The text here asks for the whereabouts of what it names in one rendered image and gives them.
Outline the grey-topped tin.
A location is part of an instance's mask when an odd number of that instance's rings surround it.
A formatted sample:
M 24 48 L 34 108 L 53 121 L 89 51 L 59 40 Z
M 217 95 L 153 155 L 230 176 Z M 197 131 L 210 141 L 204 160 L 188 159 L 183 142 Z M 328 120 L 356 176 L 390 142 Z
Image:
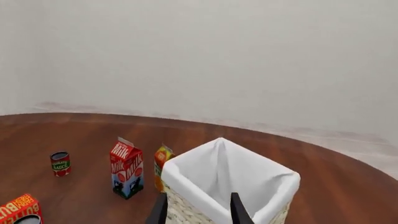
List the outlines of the grey-topped tin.
M 42 224 L 41 217 L 36 214 L 30 214 L 19 218 L 13 224 Z

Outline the tomato sauce tin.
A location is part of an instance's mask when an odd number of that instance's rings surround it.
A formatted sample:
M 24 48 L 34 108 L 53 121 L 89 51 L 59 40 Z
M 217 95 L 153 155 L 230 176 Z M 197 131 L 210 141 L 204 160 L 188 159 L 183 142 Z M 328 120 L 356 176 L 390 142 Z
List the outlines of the tomato sauce tin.
M 55 152 L 50 155 L 53 174 L 56 177 L 64 177 L 71 173 L 70 155 L 66 151 Z

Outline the red milk carton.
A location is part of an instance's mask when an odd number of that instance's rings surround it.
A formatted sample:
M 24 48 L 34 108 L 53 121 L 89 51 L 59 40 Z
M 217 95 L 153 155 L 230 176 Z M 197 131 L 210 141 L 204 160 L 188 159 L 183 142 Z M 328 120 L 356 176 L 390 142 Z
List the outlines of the red milk carton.
M 113 192 L 130 199 L 144 188 L 144 158 L 133 143 L 118 138 L 109 153 Z

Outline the orange juice carton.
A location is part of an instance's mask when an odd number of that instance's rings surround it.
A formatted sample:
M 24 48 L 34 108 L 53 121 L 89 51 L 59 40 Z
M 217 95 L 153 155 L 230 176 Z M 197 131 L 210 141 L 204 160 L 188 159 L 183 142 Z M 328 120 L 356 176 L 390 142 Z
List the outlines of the orange juice carton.
M 164 144 L 154 154 L 154 184 L 159 192 L 163 192 L 165 187 L 161 179 L 164 164 L 174 157 L 173 151 Z

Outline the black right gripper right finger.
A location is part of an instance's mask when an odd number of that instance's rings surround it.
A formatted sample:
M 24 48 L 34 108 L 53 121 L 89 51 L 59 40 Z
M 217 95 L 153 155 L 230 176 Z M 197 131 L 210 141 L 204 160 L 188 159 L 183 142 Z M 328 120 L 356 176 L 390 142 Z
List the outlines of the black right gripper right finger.
M 230 210 L 233 224 L 254 224 L 237 192 L 231 193 Z

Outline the white-lined woven basket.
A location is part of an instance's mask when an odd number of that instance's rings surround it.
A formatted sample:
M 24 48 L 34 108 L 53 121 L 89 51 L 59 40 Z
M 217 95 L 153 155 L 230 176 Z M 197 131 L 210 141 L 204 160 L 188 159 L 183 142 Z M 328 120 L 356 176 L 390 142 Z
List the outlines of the white-lined woven basket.
M 166 224 L 233 224 L 233 192 L 254 224 L 285 224 L 300 175 L 218 138 L 165 162 L 161 181 L 169 203 Z

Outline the red butter box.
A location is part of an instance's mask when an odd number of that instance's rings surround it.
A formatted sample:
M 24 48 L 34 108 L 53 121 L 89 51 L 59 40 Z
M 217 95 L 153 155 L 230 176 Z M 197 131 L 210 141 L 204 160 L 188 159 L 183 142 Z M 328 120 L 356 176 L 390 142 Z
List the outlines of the red butter box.
M 0 206 L 0 224 L 13 224 L 19 218 L 30 214 L 40 216 L 44 224 L 39 201 L 31 194 L 24 194 Z

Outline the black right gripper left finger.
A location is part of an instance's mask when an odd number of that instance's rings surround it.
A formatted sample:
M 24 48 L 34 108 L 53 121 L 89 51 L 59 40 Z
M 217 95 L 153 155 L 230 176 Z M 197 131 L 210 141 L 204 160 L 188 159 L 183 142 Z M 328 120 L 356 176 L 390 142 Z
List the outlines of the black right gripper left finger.
M 167 209 L 167 194 L 162 192 L 158 195 L 155 204 L 146 219 L 146 224 L 165 224 L 167 219 Z

